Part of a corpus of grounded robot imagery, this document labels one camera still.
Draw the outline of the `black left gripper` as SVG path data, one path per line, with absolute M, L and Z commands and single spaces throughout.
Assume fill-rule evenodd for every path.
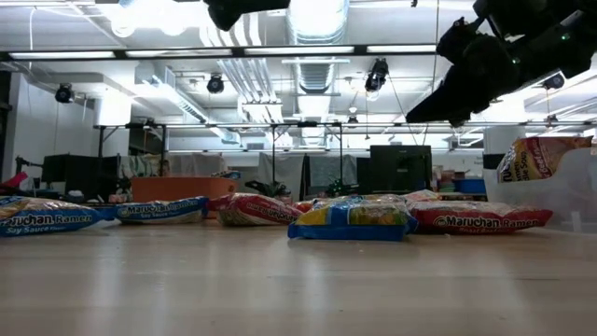
M 215 27 L 229 31 L 244 14 L 287 9 L 290 0 L 203 0 Z

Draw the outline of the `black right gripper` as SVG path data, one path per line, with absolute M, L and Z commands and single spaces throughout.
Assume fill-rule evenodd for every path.
M 439 39 L 437 53 L 451 62 L 441 84 L 411 109 L 407 123 L 447 121 L 462 127 L 471 112 L 517 87 L 520 70 L 499 38 L 478 31 L 481 19 L 460 18 Z

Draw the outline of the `red roast beef ramen pack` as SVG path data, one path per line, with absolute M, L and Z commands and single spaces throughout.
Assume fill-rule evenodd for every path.
M 223 226 L 287 226 L 302 215 L 292 205 L 251 193 L 231 193 L 207 204 Z
M 553 212 L 526 205 L 477 201 L 415 202 L 408 206 L 418 221 L 417 233 L 508 234 L 545 227 Z
M 592 136 L 519 138 L 500 161 L 497 181 L 511 183 L 550 178 L 566 153 L 591 146 Z

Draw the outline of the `white pillar with black band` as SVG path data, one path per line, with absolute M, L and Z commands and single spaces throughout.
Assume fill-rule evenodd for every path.
M 519 138 L 526 137 L 522 126 L 496 126 L 486 128 L 483 134 L 483 168 L 495 170 L 500 161 Z

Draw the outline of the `black computer monitor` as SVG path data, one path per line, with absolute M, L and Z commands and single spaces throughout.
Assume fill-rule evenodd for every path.
M 430 146 L 372 146 L 369 186 L 373 193 L 407 194 L 431 189 Z

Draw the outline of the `blue storage crate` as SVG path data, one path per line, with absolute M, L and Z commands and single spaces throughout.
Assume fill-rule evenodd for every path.
M 464 178 L 453 181 L 456 192 L 467 194 L 485 194 L 486 187 L 482 178 Z

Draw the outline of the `black beam with light strips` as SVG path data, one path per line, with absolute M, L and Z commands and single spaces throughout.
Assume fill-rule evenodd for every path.
M 436 46 L 434 44 L 234 46 L 167 49 L 69 49 L 0 51 L 0 62 L 142 61 L 156 59 L 199 60 L 260 57 L 429 56 L 435 53 Z

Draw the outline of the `dark hanging cloth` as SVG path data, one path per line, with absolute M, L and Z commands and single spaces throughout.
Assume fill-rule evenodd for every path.
M 309 194 L 324 192 L 336 180 L 344 185 L 357 183 L 357 157 L 351 155 L 308 155 L 305 157 Z

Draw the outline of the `clear plastic bin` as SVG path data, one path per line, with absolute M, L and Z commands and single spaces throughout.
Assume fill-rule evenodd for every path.
M 551 210 L 554 230 L 597 233 L 597 145 L 566 153 L 547 179 L 499 183 L 496 169 L 483 168 L 489 201 Z

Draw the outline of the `white hanging cloth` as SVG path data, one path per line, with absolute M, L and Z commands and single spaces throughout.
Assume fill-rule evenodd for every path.
M 270 184 L 273 180 L 286 185 L 292 199 L 297 201 L 300 196 L 302 180 L 303 154 L 277 153 L 275 156 L 260 153 L 257 165 L 257 181 Z

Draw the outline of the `small black desktop robot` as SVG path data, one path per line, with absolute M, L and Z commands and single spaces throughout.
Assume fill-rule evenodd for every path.
M 271 198 L 286 197 L 291 194 L 291 191 L 287 188 L 285 184 L 277 181 L 270 183 L 262 183 L 256 180 L 252 180 L 245 182 L 244 185 L 249 189 L 256 190 L 261 195 Z

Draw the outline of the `orange plastic bin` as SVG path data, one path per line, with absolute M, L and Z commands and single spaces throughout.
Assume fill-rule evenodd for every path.
M 223 177 L 153 176 L 133 177 L 131 188 L 134 203 L 167 203 L 196 197 L 216 199 L 236 192 L 238 183 Z

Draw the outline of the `dark desk monitors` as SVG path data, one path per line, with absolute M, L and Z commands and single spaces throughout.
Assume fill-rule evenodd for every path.
M 46 156 L 42 182 L 64 183 L 64 191 L 79 190 L 87 199 L 100 196 L 104 201 L 117 189 L 118 156 L 89 157 L 71 154 Z

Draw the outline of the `red padded bar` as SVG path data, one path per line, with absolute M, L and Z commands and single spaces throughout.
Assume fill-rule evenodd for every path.
M 0 183 L 0 189 L 18 189 L 21 182 L 26 180 L 28 175 L 25 172 L 16 173 L 9 180 Z

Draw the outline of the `ribbed silver ventilation duct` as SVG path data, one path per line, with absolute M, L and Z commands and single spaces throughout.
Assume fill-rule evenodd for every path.
M 350 0 L 291 0 L 286 11 L 292 45 L 340 45 L 344 43 Z M 302 63 L 294 66 L 298 86 L 305 93 L 326 93 L 335 65 Z

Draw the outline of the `black metal rack frame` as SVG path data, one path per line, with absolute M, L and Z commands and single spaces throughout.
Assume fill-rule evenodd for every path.
M 463 124 L 463 127 L 470 128 L 492 128 L 492 127 L 508 127 L 521 126 L 524 128 L 557 128 L 557 127 L 597 127 L 597 119 L 585 120 L 561 120 L 561 121 L 469 121 Z M 282 122 L 282 123 L 196 123 L 196 124 L 164 124 L 156 122 L 130 122 L 123 125 L 97 125 L 94 129 L 101 130 L 103 133 L 107 129 L 161 129 L 161 130 L 194 130 L 207 129 L 212 133 L 215 129 L 235 129 L 235 130 L 251 130 L 251 129 L 272 129 L 277 128 L 338 128 L 342 133 L 343 128 L 383 128 L 383 129 L 397 129 L 406 128 L 412 131 L 414 128 L 423 128 L 428 132 L 432 128 L 449 128 L 449 122 L 424 122 L 424 123 L 407 123 L 407 122 L 317 122 L 317 121 L 298 121 L 298 122 Z

